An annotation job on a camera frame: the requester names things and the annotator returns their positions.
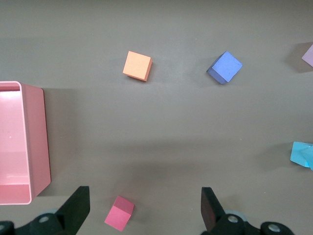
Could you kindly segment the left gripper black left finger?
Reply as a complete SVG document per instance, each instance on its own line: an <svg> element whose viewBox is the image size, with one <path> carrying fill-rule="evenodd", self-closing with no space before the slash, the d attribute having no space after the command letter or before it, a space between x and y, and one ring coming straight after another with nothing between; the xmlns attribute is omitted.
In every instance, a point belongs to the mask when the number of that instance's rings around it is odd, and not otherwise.
<svg viewBox="0 0 313 235"><path fill-rule="evenodd" d="M75 235L89 212L89 187L80 186L56 212L39 215L19 228L15 228L11 221L1 221L0 233L2 235Z"/></svg>

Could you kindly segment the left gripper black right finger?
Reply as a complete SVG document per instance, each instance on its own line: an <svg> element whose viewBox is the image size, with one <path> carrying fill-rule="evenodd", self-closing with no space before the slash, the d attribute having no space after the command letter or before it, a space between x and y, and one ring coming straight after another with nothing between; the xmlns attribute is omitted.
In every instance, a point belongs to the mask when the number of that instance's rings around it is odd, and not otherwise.
<svg viewBox="0 0 313 235"><path fill-rule="evenodd" d="M277 222L264 222L253 227L238 213L225 212L210 187L201 188L201 215L206 227L204 235L292 235L293 231Z"/></svg>

